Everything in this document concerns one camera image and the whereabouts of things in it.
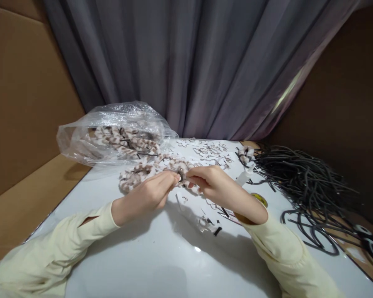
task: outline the pile of black cords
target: pile of black cords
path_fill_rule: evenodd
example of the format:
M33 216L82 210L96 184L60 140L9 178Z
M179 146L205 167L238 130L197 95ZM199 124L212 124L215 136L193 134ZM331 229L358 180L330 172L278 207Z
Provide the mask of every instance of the pile of black cords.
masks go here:
M357 210L357 206L352 202L357 201L359 193L349 188L341 175L334 172L324 161L300 150L262 145L261 149L255 151L256 168L262 171L254 171L265 179L254 184L268 182L273 191L276 191L276 185L288 197L294 209L283 212L281 220L286 223L285 215L296 213L297 220L288 221L297 224L304 236L310 240L311 243L304 241L306 245L329 255L340 254L332 237L360 246L325 230L340 231L360 240L352 223L344 215L346 210ZM303 217L309 224L302 222ZM331 243L331 251L325 249L317 233Z

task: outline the cardboard wall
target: cardboard wall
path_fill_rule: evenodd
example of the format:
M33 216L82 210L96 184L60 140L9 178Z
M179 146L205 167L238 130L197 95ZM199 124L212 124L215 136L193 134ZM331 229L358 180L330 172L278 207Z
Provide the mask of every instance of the cardboard wall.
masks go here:
M373 6L352 14L268 137L324 159L362 193L373 223Z
M59 154L84 115L41 2L0 0L0 194Z

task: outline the finger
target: finger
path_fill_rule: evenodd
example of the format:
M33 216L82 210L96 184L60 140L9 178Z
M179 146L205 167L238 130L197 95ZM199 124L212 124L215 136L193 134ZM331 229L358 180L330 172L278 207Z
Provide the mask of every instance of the finger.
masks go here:
M201 178L207 180L209 178L208 169L209 169L209 167L195 167L195 168L190 169L187 172L186 176L187 177L196 176L196 177L201 177Z
M204 180L203 178L197 177L197 176L188 177L186 180L203 188L209 186L206 180Z
M163 171L163 172L160 172L160 173L154 175L153 177L148 178L145 181L148 182L148 181L155 180L155 183L159 184L161 181L163 181L163 180L165 180L169 177L175 176L175 175L177 175L177 173L170 172L170 171Z
M163 191L163 195L172 187L174 187L175 184L178 183L180 176L177 173L167 171L169 174L165 176L164 179L162 179L157 187Z
M167 198L169 196L169 193L173 190L174 187L169 188L169 190L165 193L163 199L160 201L160 203L157 205L157 209L162 209L166 205Z

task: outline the hand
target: hand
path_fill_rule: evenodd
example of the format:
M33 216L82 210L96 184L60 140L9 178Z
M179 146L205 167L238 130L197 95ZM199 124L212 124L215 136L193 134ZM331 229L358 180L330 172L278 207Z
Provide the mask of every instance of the hand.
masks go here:
M115 224L122 226L143 214L163 208L169 192L179 179L177 173L163 171L142 182L125 197L115 200L111 210Z
M268 212L263 204L240 187L219 166L195 167L186 174L190 182L199 186L204 196L221 207L243 215L255 224L263 224Z

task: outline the left hand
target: left hand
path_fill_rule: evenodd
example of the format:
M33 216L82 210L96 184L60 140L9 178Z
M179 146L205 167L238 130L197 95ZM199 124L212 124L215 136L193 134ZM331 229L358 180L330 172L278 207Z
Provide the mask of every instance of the left hand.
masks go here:
M177 173L163 171L142 182L125 197L115 200L111 210L115 224L122 226L141 215L163 208L169 192L179 179Z

